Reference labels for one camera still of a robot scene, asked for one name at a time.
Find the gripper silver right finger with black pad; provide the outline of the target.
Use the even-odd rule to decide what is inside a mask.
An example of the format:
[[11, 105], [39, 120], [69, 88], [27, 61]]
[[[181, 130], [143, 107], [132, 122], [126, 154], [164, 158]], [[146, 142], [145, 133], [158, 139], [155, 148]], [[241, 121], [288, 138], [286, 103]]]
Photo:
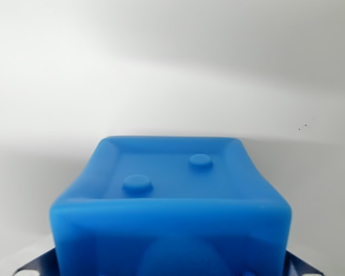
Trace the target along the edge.
[[286, 252], [286, 276], [324, 275], [291, 252]]

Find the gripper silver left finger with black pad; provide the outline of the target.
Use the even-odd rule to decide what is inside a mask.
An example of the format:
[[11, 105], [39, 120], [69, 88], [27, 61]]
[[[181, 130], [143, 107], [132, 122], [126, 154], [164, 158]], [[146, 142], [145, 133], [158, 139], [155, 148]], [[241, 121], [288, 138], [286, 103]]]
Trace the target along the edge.
[[56, 252], [51, 249], [18, 268], [14, 276], [56, 276]]

